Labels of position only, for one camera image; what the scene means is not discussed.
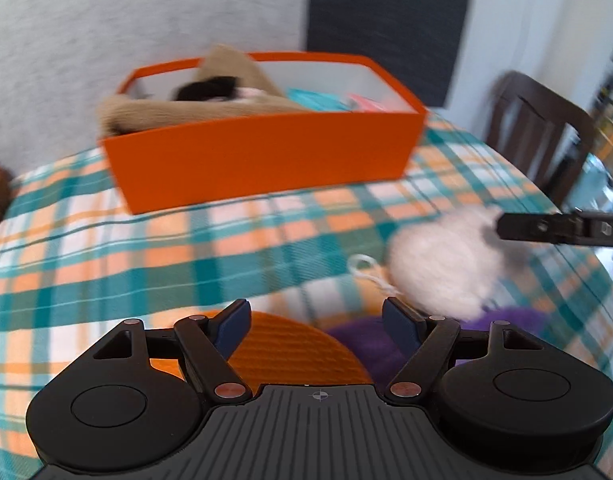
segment crosshair marking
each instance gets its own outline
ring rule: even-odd
[[[314,394],[311,395],[311,397],[313,397],[315,400],[319,400],[320,402],[322,402],[323,400],[329,398],[329,394],[323,390],[317,390]]]

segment white wall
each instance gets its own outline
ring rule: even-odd
[[[483,138],[491,89],[518,70],[589,107],[613,50],[613,0],[471,0],[440,112]]]
[[[511,69],[538,75],[563,3],[470,0],[444,117],[483,136],[493,84]]]
[[[568,0],[540,82],[589,108],[613,53],[613,0]]]

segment wooden chair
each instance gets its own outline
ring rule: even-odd
[[[593,148],[593,120],[581,108],[520,72],[510,72],[505,76],[497,95],[486,143],[547,192],[557,207],[561,207]],[[519,104],[519,110],[512,118],[510,133],[504,135],[505,118],[513,111],[515,103]],[[567,124],[579,135],[577,158],[561,178],[545,190],[553,169],[553,157]]]

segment round black disc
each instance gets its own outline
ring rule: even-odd
[[[446,426],[490,453],[594,449],[613,416],[613,382],[541,340],[538,347],[506,348],[508,331],[493,326],[488,355],[442,377],[437,392]]]
[[[71,405],[75,418],[94,428],[115,428],[136,420],[146,409],[146,397],[120,384],[96,386],[81,393]]]

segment black gripper base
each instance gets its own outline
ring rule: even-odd
[[[451,448],[416,407],[370,385],[266,386],[210,413],[184,449],[141,470],[81,475],[45,466],[36,480],[605,480],[593,466],[550,476],[498,472]]]

